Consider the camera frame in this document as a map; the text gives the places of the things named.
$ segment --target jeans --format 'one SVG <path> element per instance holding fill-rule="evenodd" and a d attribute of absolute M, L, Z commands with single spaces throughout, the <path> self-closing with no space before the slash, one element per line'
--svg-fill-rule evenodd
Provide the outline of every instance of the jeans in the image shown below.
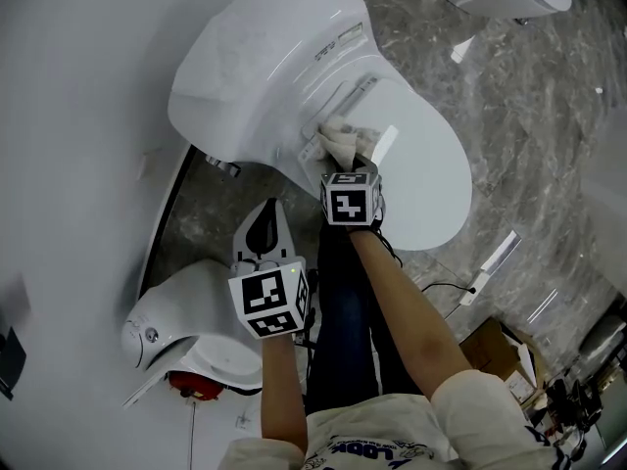
<path fill-rule="evenodd" d="M 379 354 L 383 394 L 416 394 L 370 282 L 344 228 L 324 224 L 318 249 L 322 324 L 307 382 L 306 412 L 379 395 L 370 344 Z"/>

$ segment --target white wall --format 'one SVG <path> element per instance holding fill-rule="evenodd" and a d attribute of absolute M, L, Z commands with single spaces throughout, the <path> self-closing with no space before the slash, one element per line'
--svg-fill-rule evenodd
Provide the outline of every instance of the white wall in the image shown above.
<path fill-rule="evenodd" d="M 174 71 L 228 1 L 0 0 L 0 295 L 23 284 L 31 307 L 23 377 L 0 398 L 15 470 L 187 465 L 174 393 L 121 410 L 141 379 L 120 327 L 184 149 Z"/>

